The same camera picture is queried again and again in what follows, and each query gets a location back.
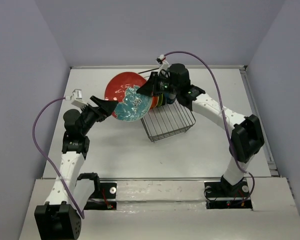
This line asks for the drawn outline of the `orange plate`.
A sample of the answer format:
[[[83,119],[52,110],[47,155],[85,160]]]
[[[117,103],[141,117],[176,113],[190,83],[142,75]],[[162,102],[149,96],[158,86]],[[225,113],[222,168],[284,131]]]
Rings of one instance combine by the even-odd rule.
[[[159,103],[159,100],[160,100],[160,97],[159,96],[153,96],[152,97],[152,103],[151,103],[151,106],[150,108],[153,109],[153,108],[156,108],[158,103]]]

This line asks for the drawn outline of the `lime green plate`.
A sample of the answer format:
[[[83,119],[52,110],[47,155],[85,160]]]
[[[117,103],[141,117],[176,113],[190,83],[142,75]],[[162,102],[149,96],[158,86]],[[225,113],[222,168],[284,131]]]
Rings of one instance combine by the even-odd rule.
[[[166,97],[165,97],[164,94],[162,94],[162,95],[159,97],[159,101],[158,101],[157,107],[164,106],[165,104],[166,104]]]

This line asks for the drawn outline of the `red and teal plate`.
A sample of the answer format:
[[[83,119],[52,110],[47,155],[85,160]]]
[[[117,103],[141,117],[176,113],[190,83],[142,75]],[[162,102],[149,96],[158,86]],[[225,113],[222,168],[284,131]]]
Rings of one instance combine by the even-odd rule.
[[[135,72],[122,72],[114,76],[107,84],[104,98],[118,101],[112,116],[124,122],[142,119],[150,110],[153,98],[137,93],[147,80]]]

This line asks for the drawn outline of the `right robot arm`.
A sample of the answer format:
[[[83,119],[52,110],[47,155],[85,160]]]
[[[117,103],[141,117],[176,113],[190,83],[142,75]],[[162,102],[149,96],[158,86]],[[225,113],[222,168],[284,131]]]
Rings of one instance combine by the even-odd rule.
[[[151,72],[137,93],[149,97],[174,95],[180,105],[221,127],[228,139],[231,159],[221,176],[220,190],[225,196],[238,191],[251,160],[265,143],[261,122],[256,115],[236,113],[225,107],[221,99],[214,100],[191,83],[189,71],[181,63]]]

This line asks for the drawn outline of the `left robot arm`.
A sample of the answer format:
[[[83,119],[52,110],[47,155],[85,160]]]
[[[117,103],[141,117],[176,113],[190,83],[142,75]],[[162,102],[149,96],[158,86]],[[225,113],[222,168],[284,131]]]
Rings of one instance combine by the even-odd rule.
[[[95,106],[85,103],[82,97],[66,96],[74,109],[63,114],[65,132],[62,139],[60,166],[43,152],[57,176],[44,204],[38,205],[34,218],[42,240],[76,240],[85,218],[84,207],[88,199],[100,194],[101,184],[97,173],[81,173],[88,155],[88,132],[95,123],[112,115],[116,100],[102,100],[91,96]]]

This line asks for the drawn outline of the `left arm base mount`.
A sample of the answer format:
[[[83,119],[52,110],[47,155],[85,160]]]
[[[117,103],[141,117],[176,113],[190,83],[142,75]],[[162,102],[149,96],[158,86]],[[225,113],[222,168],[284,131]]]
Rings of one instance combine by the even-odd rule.
[[[95,191],[88,199],[84,210],[114,211],[117,209],[117,182],[101,182],[100,190]]]

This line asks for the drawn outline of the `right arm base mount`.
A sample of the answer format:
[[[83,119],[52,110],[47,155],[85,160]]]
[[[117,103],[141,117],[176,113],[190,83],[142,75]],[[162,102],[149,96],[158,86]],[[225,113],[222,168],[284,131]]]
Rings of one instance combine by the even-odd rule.
[[[204,183],[203,194],[208,210],[253,209],[250,189],[245,180],[230,192],[222,189],[220,181],[208,181]]]

